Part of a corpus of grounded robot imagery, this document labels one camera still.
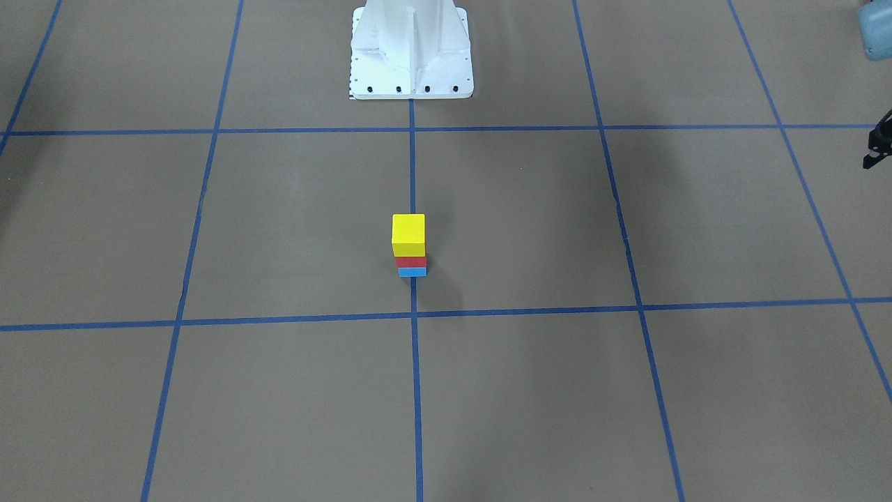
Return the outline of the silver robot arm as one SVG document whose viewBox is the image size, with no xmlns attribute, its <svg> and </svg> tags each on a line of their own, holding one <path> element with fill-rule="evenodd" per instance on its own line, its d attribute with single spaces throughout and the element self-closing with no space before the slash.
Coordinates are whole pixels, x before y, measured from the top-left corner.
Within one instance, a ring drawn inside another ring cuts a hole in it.
<svg viewBox="0 0 892 502">
<path fill-rule="evenodd" d="M 861 44 L 867 60 L 891 57 L 891 1 L 869 1 L 857 10 Z"/>
</svg>

